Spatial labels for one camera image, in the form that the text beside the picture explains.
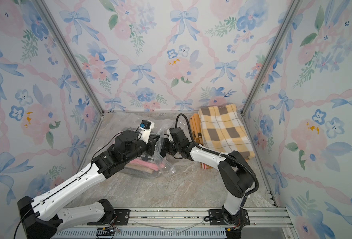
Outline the black white knit blanket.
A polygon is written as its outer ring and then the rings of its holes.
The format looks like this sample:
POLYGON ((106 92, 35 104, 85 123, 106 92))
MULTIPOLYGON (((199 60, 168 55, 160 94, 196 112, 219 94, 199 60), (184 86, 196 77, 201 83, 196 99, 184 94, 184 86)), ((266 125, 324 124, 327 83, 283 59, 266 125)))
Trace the black white knit blanket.
POLYGON ((161 157, 160 150, 164 137, 158 134, 151 134, 148 141, 148 150, 140 156, 143 161, 161 163, 165 159, 161 157))

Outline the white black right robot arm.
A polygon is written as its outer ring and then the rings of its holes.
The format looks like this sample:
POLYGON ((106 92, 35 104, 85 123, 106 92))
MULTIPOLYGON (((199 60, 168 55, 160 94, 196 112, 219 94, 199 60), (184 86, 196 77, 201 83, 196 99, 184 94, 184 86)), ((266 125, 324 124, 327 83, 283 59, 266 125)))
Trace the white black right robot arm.
POLYGON ((244 206, 247 198, 259 189, 259 182, 240 152, 234 150, 227 154, 203 147, 190 141, 179 127, 167 130, 162 151, 171 156, 179 154, 184 159, 216 169, 228 191, 221 209, 223 220, 228 225, 245 225, 244 206))

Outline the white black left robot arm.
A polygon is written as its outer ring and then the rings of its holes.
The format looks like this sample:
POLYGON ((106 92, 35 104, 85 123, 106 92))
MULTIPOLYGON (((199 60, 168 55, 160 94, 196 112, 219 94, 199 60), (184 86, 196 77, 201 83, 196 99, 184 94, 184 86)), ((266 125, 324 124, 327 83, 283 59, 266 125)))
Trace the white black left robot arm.
POLYGON ((58 231, 81 224, 112 225, 117 215, 107 199, 77 208, 66 208, 66 205, 142 154, 154 155, 159 139, 158 134, 151 134, 149 130, 125 130, 116 134, 114 143, 96 152, 80 172, 39 196, 20 199, 18 226, 28 239, 50 239, 58 231))

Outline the orange cartoon print blanket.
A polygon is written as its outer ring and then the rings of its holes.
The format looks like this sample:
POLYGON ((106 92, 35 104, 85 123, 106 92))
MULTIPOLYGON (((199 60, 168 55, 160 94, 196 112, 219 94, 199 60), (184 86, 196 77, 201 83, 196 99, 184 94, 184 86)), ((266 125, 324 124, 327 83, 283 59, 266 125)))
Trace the orange cartoon print blanket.
MULTIPOLYGON (((204 115, 203 111, 200 110, 190 118, 190 123, 193 139, 199 146, 203 146, 204 149, 225 152, 223 149, 223 135, 209 115, 204 115)), ((194 161, 201 163, 202 169, 213 168, 218 170, 217 165, 222 160, 219 156, 213 156, 199 148, 193 149, 191 156, 194 161)))

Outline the clear plastic vacuum bag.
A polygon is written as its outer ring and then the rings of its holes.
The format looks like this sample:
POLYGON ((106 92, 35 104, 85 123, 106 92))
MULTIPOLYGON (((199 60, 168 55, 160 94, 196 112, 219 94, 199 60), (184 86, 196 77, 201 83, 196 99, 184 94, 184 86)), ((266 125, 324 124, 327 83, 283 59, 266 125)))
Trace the clear plastic vacuum bag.
POLYGON ((182 159, 171 140, 174 122, 169 119, 124 119, 122 128, 91 157, 84 173, 95 168, 106 178, 123 173, 139 178, 170 176, 176 172, 167 160, 182 159))

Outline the yellow grey checked blanket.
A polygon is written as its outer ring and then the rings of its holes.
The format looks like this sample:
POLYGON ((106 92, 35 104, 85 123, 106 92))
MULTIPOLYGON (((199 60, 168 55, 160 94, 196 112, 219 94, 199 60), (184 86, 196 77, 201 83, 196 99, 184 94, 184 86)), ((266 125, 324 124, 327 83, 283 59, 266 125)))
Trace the yellow grey checked blanket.
POLYGON ((255 157, 235 104, 202 107, 199 109, 199 118, 204 147, 226 153, 235 150, 246 160, 255 157))

